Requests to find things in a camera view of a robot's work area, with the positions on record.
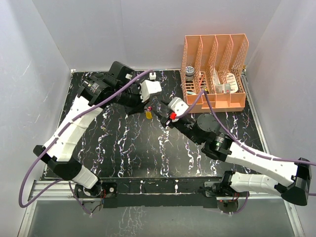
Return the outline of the yellow key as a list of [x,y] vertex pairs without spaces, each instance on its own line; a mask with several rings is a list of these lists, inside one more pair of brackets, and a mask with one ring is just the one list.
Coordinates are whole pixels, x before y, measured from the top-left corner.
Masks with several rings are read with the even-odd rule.
[[146,112],[145,112],[145,115],[146,115],[146,118],[147,118],[147,119],[152,119],[152,118],[153,118],[151,111],[146,111]]

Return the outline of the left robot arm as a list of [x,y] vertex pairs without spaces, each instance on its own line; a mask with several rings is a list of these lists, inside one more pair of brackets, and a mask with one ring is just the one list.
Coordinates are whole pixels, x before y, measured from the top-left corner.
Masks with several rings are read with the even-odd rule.
[[136,76],[132,68],[115,61],[108,72],[83,80],[62,123],[52,137],[44,145],[35,146],[33,152],[59,178],[73,181],[83,186],[91,197],[97,197],[102,191],[99,177],[73,157],[78,141],[108,105],[122,105],[128,115],[140,113],[157,92],[161,92],[161,87],[154,71]]

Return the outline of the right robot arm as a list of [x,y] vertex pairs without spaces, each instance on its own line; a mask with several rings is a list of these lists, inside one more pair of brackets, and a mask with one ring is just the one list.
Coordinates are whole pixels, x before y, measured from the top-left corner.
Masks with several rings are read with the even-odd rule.
[[[173,98],[167,106],[168,116],[155,113],[163,127],[176,128],[192,142],[202,145],[202,153],[210,159],[256,171],[256,174],[226,171],[221,182],[205,188],[206,192],[226,196],[243,192],[267,193],[295,205],[307,205],[312,179],[309,160],[278,158],[250,148],[228,132],[221,132],[222,125],[212,114],[201,114],[197,119],[185,115],[188,105],[179,97]],[[176,117],[177,112],[183,114],[181,118]]]

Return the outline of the small patterned jar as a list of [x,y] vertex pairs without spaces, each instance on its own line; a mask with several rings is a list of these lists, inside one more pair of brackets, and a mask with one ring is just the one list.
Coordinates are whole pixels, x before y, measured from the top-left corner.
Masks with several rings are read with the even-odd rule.
[[195,69],[192,66],[185,67],[185,81],[193,81],[194,80]]

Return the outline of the orange plastic file organizer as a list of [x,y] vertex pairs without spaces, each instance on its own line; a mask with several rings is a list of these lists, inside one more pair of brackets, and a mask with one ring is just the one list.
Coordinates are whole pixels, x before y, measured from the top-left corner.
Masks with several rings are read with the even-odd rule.
[[[180,76],[183,98],[189,106],[193,105],[192,113],[208,113],[211,108],[216,112],[241,112],[244,109],[246,94],[241,73],[248,47],[246,34],[185,36]],[[193,81],[185,81],[186,66],[195,69]],[[227,73],[234,74],[238,91],[216,93],[212,81],[214,70],[221,83],[226,83]],[[204,73],[201,86],[200,73]]]

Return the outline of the small white red box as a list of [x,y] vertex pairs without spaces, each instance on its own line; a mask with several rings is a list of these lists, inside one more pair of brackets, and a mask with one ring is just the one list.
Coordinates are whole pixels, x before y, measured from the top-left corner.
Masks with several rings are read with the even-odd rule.
[[231,92],[231,85],[229,83],[223,84],[223,93],[227,94]]

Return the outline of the white card packet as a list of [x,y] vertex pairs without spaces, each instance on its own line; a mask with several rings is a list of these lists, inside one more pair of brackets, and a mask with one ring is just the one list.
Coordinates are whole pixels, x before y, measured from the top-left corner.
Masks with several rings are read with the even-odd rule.
[[[213,76],[212,76],[212,81],[213,85],[215,88],[216,93],[223,93],[223,84],[219,80],[218,72],[216,70],[213,71]],[[236,93],[239,89],[238,83],[236,80],[236,77],[232,73],[227,73],[226,76],[226,83],[229,83],[231,85],[231,92],[230,93]]]

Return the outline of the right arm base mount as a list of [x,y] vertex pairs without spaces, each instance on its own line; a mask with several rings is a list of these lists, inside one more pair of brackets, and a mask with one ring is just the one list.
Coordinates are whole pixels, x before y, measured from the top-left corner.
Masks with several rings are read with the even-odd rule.
[[204,182],[198,192],[208,198],[221,198],[220,202],[236,202],[247,196],[247,192],[235,191],[227,183],[211,181]]

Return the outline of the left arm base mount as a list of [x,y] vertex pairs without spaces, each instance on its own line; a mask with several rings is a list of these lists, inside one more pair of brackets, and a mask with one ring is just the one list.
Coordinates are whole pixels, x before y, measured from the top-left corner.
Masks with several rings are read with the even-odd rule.
[[118,207],[118,186],[115,182],[97,181],[92,189],[75,184],[75,194],[80,199],[98,199],[103,208]]

